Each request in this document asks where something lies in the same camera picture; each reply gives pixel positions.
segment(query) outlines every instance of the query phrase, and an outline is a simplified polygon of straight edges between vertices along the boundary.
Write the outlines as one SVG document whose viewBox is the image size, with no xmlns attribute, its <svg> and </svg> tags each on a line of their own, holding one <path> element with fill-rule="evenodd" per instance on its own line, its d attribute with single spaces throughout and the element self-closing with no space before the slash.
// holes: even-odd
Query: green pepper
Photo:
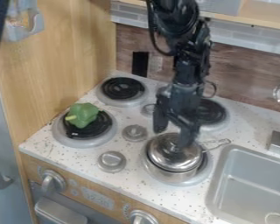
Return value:
<svg viewBox="0 0 280 224">
<path fill-rule="evenodd" d="M 66 121 L 79 129 L 84 129 L 96 119 L 98 113 L 99 109 L 89 102 L 75 103 L 70 107 Z"/>
</svg>

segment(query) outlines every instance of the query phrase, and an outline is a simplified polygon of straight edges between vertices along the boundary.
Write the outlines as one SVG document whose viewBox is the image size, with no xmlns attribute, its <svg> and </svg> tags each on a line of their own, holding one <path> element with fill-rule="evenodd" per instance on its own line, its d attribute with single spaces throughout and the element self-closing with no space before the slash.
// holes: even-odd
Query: oven handle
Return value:
<svg viewBox="0 0 280 224">
<path fill-rule="evenodd" d="M 44 221 L 54 224 L 88 224 L 85 215 L 76 213 L 61 204 L 42 197 L 34 207 L 36 215 Z"/>
</svg>

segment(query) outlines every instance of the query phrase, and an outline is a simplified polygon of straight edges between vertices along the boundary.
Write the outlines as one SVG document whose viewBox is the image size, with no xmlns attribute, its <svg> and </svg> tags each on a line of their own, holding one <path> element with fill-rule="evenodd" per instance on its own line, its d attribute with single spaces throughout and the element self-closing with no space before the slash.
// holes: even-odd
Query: speckled countertop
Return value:
<svg viewBox="0 0 280 224">
<path fill-rule="evenodd" d="M 125 76 L 116 72 L 114 75 Z M 155 101 L 155 91 L 164 86 L 163 82 L 134 76 L 147 84 L 150 96 L 144 103 Z M 215 132 L 202 132 L 199 140 L 219 140 L 229 138 L 237 144 L 254 151 L 268 153 L 266 148 L 272 130 L 280 131 L 280 113 L 265 108 L 258 108 L 237 101 L 215 97 L 228 108 L 231 121 L 225 129 Z M 91 102 L 111 113 L 118 122 L 118 130 L 111 141 L 93 149 L 79 150 L 61 145 L 53 139 L 50 122 L 27 141 L 20 145 L 20 150 L 30 156 L 56 165 L 66 171 L 106 186 L 132 199 L 155 207 L 158 210 L 176 216 L 192 224 L 226 223 L 215 218 L 205 207 L 205 196 L 211 181 L 211 175 L 200 184 L 188 187 L 169 186 L 158 182 L 144 170 L 139 159 L 144 143 L 129 143 L 122 138 L 122 130 L 131 124 L 140 124 L 148 129 L 153 137 L 151 118 L 140 115 L 140 106 L 134 108 L 113 108 L 98 101 L 95 89 L 84 95 L 79 102 Z M 170 127 L 167 132 L 175 130 Z M 127 166 L 116 174 L 101 171 L 97 158 L 106 151 L 120 151 L 127 158 Z M 212 151 L 213 168 L 216 166 L 221 149 Z"/>
</svg>

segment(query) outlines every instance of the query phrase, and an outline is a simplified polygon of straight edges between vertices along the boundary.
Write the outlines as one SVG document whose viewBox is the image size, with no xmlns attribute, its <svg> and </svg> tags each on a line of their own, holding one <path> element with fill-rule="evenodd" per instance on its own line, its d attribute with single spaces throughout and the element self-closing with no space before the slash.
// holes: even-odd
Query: silver sink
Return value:
<svg viewBox="0 0 280 224">
<path fill-rule="evenodd" d="M 228 146 L 220 155 L 206 206 L 233 224 L 280 224 L 280 159 Z"/>
</svg>

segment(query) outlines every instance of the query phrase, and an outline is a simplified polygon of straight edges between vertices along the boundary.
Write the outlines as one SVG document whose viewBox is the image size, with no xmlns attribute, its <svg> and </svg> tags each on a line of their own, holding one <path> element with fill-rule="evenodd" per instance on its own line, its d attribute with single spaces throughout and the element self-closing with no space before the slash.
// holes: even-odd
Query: knob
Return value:
<svg viewBox="0 0 280 224">
<path fill-rule="evenodd" d="M 44 195 L 61 193 L 67 189 L 67 182 L 55 171 L 46 170 L 42 174 L 41 191 Z"/>
<path fill-rule="evenodd" d="M 130 213 L 131 224 L 158 224 L 158 220 L 151 214 L 141 210 L 134 210 Z"/>
</svg>

